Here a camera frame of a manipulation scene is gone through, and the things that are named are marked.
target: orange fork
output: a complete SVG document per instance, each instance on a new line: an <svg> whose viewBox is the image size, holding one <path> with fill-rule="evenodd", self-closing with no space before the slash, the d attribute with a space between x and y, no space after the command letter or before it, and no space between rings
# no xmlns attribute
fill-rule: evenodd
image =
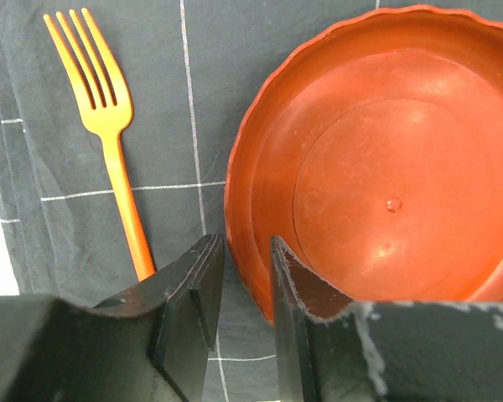
<svg viewBox="0 0 503 402"><path fill-rule="evenodd" d="M152 275L155 270L128 182L120 141L123 129L132 120L132 100L128 92L127 82L95 20L87 8L82 8L81 12L101 56L102 63L106 67L110 83L105 77L101 62L75 10L70 10L70 17L96 72L97 81L87 62L86 55L80 48L64 14L57 12L56 17L78 59L87 82L84 81L80 74L79 66L73 59L60 31L56 28L54 20L48 14L45 14L44 21L69 76L82 123L88 131L97 134L101 138L106 169L116 196L117 207L119 208L119 214L131 251L132 263L137 278L142 281Z"/></svg>

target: plate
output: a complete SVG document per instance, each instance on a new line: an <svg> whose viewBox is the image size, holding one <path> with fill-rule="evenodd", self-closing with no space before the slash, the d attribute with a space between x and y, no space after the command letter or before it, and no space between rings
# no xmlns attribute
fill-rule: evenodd
<svg viewBox="0 0 503 402"><path fill-rule="evenodd" d="M242 121L225 214L269 320L273 235L356 300L503 300L503 23L379 9L297 48Z"/></svg>

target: scalloped rim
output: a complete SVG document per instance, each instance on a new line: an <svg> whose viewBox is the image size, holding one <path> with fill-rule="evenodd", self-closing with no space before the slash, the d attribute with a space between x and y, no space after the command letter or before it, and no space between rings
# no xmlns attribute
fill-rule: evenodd
<svg viewBox="0 0 503 402"><path fill-rule="evenodd" d="M237 152L237 149L239 147L239 143L242 137L242 132L244 131L244 127L246 126L248 120L251 118L253 115L255 109L257 108L257 105L262 101L263 94L267 90L267 88L274 82L275 80L279 79L279 76L283 75L284 70L287 68L289 64L291 64L294 59L296 59L304 50L307 48L310 48L314 46L316 43L320 42L321 40L325 39L327 36L332 34L335 30L349 26L349 25L354 25L357 24L361 21L365 21L369 18L374 18L379 15L383 14L406 14L406 13L420 13L420 12L430 12L430 13L436 13L436 14L442 14L442 15L454 15L454 16L460 16L460 17L466 17L471 19L472 21L479 23L481 25L484 25L486 27L492 28L492 29L498 29L501 32L503 32L503 23L498 22L498 21L493 21L489 20L487 18L483 18L480 15L474 13L473 11L463 9L463 8L438 8L434 7L431 5L427 4L417 4L413 6L408 6L408 7L403 7L403 8L377 8L375 10L371 10L367 13L364 13L360 15L359 17L354 17L346 20L339 21L338 23L334 23L333 25L330 25L327 29L325 29L323 32L319 33L318 35L314 36L310 40L300 44L295 50L293 50L290 55L277 67L265 80L265 82L261 85L261 88L257 92L256 97L254 98L253 102L250 104L248 109L246 110L246 113L244 114L244 117L242 118L241 124L239 125L238 132L236 134L236 139L235 142L233 143L233 147L231 148L231 153L229 156L229 161L227 163L227 174L226 174L226 188L224 190L224 220L226 222L226 236L228 239L228 245L229 245L229 250L233 256L233 260L235 260L235 253L233 251L233 245L231 243L232 239L232 234L231 234L231 228L227 224L227 216L228 216L228 211L229 211L229 192L230 192L230 187L231 187L231 172L232 172L232 165L233 165L233 160L235 159L235 155ZM237 266L237 271L239 271L239 276L242 278L242 274L240 273L240 269ZM253 295L253 292L250 291L248 283L246 283L244 280L245 288L250 292L252 297L255 299L255 295ZM263 312L264 315L267 316L269 320L272 318L269 317L269 315L266 314L266 312L263 311L261 305L257 303L261 311Z"/></svg>

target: fork head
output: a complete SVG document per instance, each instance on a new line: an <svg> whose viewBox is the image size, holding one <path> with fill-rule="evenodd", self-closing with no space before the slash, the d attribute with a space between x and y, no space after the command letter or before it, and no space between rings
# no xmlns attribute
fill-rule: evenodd
<svg viewBox="0 0 503 402"><path fill-rule="evenodd" d="M82 123L87 130L104 140L107 137L119 136L130 124L133 115L132 101L125 77L95 19L87 8L82 8L81 13L95 47L75 10L70 10L69 14L83 48L79 45L65 15L61 12L56 13L56 18L75 57L52 17L45 14L44 21L69 76Z"/></svg>

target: gray tablecloth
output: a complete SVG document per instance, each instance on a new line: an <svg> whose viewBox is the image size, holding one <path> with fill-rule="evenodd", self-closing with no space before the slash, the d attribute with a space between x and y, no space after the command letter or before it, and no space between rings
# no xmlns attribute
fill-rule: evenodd
<svg viewBox="0 0 503 402"><path fill-rule="evenodd" d="M43 13L88 7L122 67L135 107L122 136L127 169L165 266L223 232L227 158L268 75L336 21L414 3L0 0L0 214L20 291L92 305L136 280L100 141L80 122ZM503 0L427 3L503 21ZM204 400L275 399L272 329L227 258Z"/></svg>

